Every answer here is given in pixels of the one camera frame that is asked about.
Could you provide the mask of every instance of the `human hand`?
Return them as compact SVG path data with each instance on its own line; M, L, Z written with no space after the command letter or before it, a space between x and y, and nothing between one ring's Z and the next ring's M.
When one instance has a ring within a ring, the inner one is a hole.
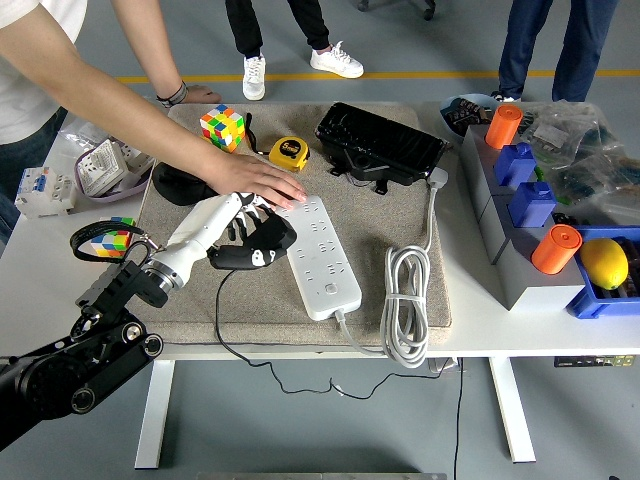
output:
M292 199L300 202L307 199L302 184L295 178L249 155L225 155L201 178L220 194L255 193L287 210L293 208Z
M187 96L180 103L220 103L222 96L205 85L189 85Z

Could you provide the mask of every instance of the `plug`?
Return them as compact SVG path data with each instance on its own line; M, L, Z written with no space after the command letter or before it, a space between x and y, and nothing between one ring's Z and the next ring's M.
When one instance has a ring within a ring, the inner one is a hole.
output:
M431 188L435 188L436 190L444 187L449 180L449 174L440 167L435 167L431 172L431 175L427 177L427 183Z

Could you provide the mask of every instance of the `orange cylinder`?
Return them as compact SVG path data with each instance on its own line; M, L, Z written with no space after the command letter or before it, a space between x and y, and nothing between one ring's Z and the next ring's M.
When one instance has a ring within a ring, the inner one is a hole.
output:
M531 263L547 275L555 275L582 246L582 235L570 225L554 225L531 255Z
M500 150L505 145L511 145L516 136L518 125L522 120L522 110L515 105L500 105L493 115L489 131L484 138L487 145Z

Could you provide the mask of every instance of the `robotic arm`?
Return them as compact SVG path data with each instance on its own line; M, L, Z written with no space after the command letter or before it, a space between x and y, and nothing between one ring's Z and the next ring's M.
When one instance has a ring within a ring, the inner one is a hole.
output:
M265 222L255 207L266 212ZM243 213L253 218L256 230L242 246L214 247L234 221L244 236ZM256 195L200 201L165 248L141 265L113 264L98 278L76 301L81 315L69 336L0 363L0 451L42 420L91 411L160 355L162 338L148 333L125 308L134 295L161 308L170 291L189 281L196 261L208 257L219 269L259 268L283 256L295 240L291 225Z

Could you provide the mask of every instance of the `yellow tape measure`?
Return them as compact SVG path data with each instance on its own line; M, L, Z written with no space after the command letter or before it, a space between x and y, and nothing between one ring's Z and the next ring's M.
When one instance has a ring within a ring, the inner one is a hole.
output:
M309 159L309 146L299 137L283 137L269 152L269 160L276 165L299 172Z

